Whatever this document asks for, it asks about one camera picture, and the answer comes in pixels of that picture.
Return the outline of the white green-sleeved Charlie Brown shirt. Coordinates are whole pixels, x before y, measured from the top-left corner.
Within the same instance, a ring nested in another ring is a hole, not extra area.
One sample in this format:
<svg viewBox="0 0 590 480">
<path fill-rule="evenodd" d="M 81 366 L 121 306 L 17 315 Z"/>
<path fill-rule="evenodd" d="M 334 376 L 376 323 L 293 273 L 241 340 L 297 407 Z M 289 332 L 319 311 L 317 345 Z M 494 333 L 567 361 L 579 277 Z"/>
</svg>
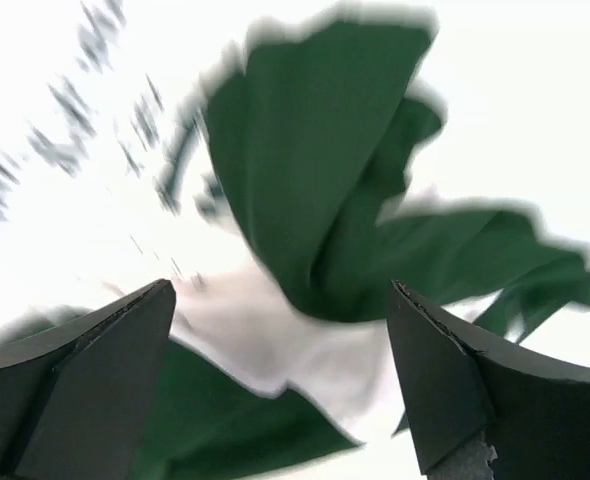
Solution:
<svg viewBox="0 0 590 480">
<path fill-rule="evenodd" d="M 442 131 L 416 11 L 260 21 L 163 99 L 157 1 L 0 1 L 0 344 L 157 279 L 176 293 L 131 479 L 272 474 L 407 427 L 398 280 L 521 340 L 590 309 L 590 253 L 536 210 L 410 196 Z"/>
</svg>

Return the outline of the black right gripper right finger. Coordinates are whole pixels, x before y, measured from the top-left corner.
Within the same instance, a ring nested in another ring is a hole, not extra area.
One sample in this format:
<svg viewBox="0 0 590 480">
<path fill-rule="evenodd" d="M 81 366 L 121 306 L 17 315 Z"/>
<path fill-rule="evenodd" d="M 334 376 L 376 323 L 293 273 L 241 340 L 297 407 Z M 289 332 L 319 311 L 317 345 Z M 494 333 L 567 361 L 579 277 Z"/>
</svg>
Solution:
<svg viewBox="0 0 590 480">
<path fill-rule="evenodd" d="M 430 479 L 590 479 L 590 368 L 467 323 L 395 282 L 387 327 Z"/>
</svg>

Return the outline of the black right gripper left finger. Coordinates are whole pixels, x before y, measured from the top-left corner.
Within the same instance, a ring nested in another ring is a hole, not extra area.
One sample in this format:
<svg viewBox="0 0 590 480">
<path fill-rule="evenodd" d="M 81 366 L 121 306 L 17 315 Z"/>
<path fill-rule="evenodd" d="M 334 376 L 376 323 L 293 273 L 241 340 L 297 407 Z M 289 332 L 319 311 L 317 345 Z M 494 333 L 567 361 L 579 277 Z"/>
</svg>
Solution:
<svg viewBox="0 0 590 480">
<path fill-rule="evenodd" d="M 157 280 L 0 347 L 0 479 L 126 477 L 176 294 Z"/>
</svg>

